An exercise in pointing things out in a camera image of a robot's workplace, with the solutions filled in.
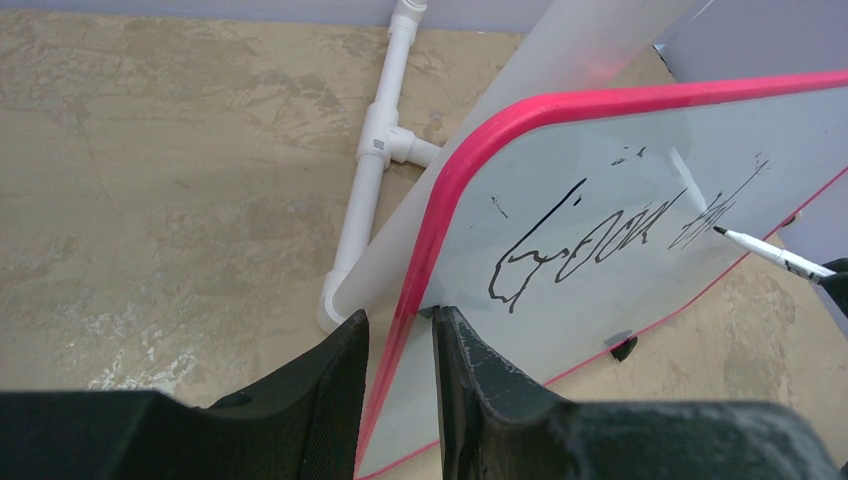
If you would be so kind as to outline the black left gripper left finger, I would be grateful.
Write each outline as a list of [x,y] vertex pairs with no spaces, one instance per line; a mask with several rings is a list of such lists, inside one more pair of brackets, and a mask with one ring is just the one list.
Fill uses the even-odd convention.
[[5,479],[350,479],[369,354],[355,312],[206,408],[155,390],[5,392]]

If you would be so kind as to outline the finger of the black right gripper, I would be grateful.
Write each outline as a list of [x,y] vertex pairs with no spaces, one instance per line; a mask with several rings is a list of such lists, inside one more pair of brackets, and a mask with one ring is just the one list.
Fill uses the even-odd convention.
[[827,292],[841,313],[848,316],[848,259],[839,258],[823,264],[823,267],[834,272],[823,278],[820,285]]

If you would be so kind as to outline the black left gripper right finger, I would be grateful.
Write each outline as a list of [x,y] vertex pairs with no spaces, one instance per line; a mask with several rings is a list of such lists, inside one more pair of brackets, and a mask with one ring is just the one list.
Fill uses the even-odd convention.
[[486,344],[456,307],[431,315],[446,479],[838,479],[791,409],[758,401],[575,403]]

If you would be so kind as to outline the black white marker pen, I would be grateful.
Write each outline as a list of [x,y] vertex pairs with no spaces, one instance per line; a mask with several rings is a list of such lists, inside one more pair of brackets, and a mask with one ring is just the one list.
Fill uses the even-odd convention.
[[804,278],[812,284],[818,285],[822,280],[836,274],[834,270],[753,236],[719,226],[713,226],[712,229],[747,252],[759,256],[798,277]]

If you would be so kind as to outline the pink-framed whiteboard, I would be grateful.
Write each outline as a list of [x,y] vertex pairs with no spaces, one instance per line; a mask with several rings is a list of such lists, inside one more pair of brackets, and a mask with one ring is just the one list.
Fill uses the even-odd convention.
[[554,381],[691,305],[742,251],[712,229],[765,238],[847,170],[847,74],[808,73],[608,89],[556,123],[565,185],[451,259],[436,283],[483,269],[482,298],[450,287],[405,326],[392,319],[363,412],[356,475],[371,479],[438,438],[432,333],[455,306],[534,380]]

